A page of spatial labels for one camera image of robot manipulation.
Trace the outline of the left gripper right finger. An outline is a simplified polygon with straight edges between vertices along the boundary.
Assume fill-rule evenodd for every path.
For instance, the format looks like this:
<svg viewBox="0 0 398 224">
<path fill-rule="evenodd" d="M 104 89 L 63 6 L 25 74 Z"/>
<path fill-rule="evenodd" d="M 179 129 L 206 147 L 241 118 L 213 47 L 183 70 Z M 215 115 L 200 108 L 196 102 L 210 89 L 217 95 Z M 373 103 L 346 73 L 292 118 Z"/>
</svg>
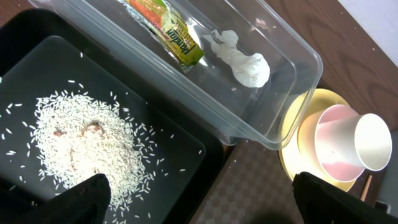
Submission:
<svg viewBox="0 0 398 224">
<path fill-rule="evenodd" d="M 297 174 L 292 187 L 305 224 L 397 224 L 396 217 L 308 172 Z"/>
</svg>

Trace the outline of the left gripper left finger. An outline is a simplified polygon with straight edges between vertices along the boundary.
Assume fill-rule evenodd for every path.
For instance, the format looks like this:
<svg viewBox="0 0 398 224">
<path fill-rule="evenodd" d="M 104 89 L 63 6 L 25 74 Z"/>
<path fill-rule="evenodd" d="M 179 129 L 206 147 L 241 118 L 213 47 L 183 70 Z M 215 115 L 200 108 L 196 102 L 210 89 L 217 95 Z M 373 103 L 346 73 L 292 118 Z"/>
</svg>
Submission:
<svg viewBox="0 0 398 224">
<path fill-rule="evenodd" d="M 18 218 L 19 223 L 102 224 L 111 200 L 109 181 L 96 174 Z"/>
</svg>

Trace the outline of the pile of white rice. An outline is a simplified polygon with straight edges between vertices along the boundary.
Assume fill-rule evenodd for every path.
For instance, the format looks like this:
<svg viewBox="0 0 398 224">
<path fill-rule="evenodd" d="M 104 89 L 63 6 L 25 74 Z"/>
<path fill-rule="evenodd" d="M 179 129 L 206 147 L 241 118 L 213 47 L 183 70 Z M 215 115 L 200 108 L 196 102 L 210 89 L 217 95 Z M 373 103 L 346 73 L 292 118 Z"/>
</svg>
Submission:
<svg viewBox="0 0 398 224">
<path fill-rule="evenodd" d="M 102 173 L 106 223 L 162 223 L 204 145 L 91 59 L 35 50 L 1 77 L 1 174 L 52 198 Z"/>
</svg>

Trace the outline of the pink small plate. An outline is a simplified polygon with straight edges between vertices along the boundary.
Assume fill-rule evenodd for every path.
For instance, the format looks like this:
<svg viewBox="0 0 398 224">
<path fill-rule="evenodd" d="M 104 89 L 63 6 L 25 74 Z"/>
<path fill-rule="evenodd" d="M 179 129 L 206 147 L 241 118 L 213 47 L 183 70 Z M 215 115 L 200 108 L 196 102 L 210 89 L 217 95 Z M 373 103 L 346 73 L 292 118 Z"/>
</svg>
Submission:
<svg viewBox="0 0 398 224">
<path fill-rule="evenodd" d="M 298 131 L 298 148 L 307 172 L 331 184 L 352 182 L 363 173 L 363 167 L 343 162 L 337 152 L 329 149 L 327 145 L 321 146 L 317 143 L 317 135 L 320 134 L 319 129 L 322 125 L 357 115 L 358 113 L 347 105 L 333 105 L 304 119 Z"/>
</svg>

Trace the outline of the white paper cup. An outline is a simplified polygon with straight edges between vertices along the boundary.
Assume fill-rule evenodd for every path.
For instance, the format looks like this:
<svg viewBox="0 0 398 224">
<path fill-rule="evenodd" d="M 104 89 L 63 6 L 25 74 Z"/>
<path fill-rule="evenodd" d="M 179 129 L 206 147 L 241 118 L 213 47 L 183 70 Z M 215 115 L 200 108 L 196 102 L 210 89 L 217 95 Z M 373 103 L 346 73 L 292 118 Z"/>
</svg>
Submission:
<svg viewBox="0 0 398 224">
<path fill-rule="evenodd" d="M 315 149 L 324 165 L 379 171 L 389 163 L 392 139 L 384 120 L 369 113 L 320 124 L 316 129 Z"/>
</svg>

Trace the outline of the yellow plastic plate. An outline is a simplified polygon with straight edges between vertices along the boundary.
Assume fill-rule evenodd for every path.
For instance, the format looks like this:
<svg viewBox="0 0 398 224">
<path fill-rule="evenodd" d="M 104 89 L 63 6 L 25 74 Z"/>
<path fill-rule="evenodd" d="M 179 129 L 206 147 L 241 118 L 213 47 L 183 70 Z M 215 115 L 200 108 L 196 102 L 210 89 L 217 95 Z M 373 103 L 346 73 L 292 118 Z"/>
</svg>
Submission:
<svg viewBox="0 0 398 224">
<path fill-rule="evenodd" d="M 282 134 L 287 131 L 287 125 L 293 119 L 292 113 L 298 111 L 304 98 L 305 94 L 303 93 L 294 99 L 293 103 L 284 116 L 282 124 L 280 125 Z M 318 111 L 337 104 L 347 105 L 348 103 L 346 100 L 344 100 L 344 98 L 333 91 L 317 88 L 307 106 L 307 110 L 303 114 L 302 121 Z M 278 153 L 282 167 L 284 168 L 285 173 L 289 176 L 290 180 L 293 180 L 297 174 L 305 171 L 323 179 L 329 184 L 334 185 L 345 192 L 349 191 L 356 182 L 355 180 L 350 182 L 337 181 L 316 168 L 315 165 L 313 165 L 313 163 L 308 160 L 307 157 L 305 157 L 299 150 L 298 130 L 295 130 L 290 141 L 284 141 L 284 144 L 285 146 L 282 149 L 279 149 Z"/>
</svg>

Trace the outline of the white tissue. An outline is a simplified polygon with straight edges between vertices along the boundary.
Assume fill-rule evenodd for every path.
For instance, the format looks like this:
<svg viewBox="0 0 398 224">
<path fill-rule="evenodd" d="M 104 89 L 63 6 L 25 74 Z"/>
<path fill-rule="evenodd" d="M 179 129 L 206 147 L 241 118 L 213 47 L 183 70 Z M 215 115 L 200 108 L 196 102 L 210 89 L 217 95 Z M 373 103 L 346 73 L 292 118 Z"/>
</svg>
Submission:
<svg viewBox="0 0 398 224">
<path fill-rule="evenodd" d="M 231 67 L 233 76 L 245 87 L 262 88 L 269 80 L 271 69 L 260 53 L 245 55 L 238 50 L 239 37 L 233 30 L 224 30 L 221 34 L 213 30 L 212 34 L 202 37 L 210 43 L 214 54 Z"/>
</svg>

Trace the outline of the green orange snack wrapper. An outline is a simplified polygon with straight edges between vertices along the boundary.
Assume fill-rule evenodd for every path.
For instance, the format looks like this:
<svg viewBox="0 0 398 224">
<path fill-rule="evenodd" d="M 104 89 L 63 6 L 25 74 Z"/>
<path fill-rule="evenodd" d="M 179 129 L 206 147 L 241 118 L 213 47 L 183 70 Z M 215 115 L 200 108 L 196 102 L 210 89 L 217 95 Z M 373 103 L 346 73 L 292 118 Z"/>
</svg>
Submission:
<svg viewBox="0 0 398 224">
<path fill-rule="evenodd" d="M 120 0 L 128 13 L 160 42 L 184 72 L 204 55 L 179 14 L 164 0 Z"/>
</svg>

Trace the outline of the clear plastic waste bin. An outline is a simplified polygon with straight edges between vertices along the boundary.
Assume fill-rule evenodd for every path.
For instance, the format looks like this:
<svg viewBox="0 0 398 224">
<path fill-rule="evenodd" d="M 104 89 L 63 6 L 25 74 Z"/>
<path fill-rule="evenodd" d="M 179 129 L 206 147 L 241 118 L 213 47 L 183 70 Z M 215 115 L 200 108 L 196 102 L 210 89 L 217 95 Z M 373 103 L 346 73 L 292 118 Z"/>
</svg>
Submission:
<svg viewBox="0 0 398 224">
<path fill-rule="evenodd" d="M 320 56 L 264 1 L 170 1 L 204 51 L 184 71 L 124 1 L 34 1 L 80 28 L 223 143 L 256 141 L 283 148 L 298 128 L 323 71 Z M 211 50 L 232 30 L 237 48 L 261 54 L 270 67 L 264 86 L 248 88 Z"/>
</svg>

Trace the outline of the black plastic waste bin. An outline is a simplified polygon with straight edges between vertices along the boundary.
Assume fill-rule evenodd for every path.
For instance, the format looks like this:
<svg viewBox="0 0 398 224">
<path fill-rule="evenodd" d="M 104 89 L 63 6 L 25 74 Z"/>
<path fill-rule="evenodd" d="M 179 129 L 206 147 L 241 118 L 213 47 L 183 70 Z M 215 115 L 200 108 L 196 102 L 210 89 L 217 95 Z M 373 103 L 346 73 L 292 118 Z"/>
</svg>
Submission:
<svg viewBox="0 0 398 224">
<path fill-rule="evenodd" d="M 52 11 L 1 27 L 1 222 L 188 223 L 219 140 Z"/>
</svg>

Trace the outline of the dark brown serving tray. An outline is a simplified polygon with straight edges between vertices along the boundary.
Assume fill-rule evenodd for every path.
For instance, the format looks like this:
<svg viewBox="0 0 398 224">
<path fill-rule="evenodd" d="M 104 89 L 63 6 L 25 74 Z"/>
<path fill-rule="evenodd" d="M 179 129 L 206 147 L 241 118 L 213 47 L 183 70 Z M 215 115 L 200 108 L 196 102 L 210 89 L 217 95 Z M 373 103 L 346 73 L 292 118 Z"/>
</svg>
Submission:
<svg viewBox="0 0 398 224">
<path fill-rule="evenodd" d="M 277 151 L 241 140 L 191 223 L 302 223 Z"/>
</svg>

